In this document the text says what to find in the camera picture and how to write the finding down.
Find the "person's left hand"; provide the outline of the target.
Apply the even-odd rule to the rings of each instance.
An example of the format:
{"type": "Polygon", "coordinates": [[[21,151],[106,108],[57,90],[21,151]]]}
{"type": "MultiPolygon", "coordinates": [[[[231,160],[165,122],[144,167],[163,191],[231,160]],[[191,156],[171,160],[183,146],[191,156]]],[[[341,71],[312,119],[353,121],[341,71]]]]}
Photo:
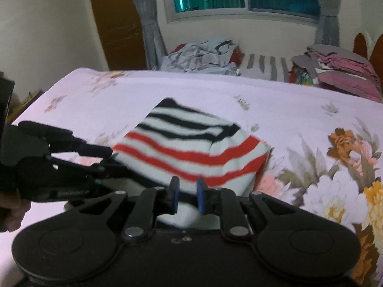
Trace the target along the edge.
{"type": "Polygon", "coordinates": [[[1,193],[1,210],[6,211],[5,217],[1,218],[1,232],[18,230],[30,208],[31,201],[21,199],[18,192],[14,194],[1,193]]]}

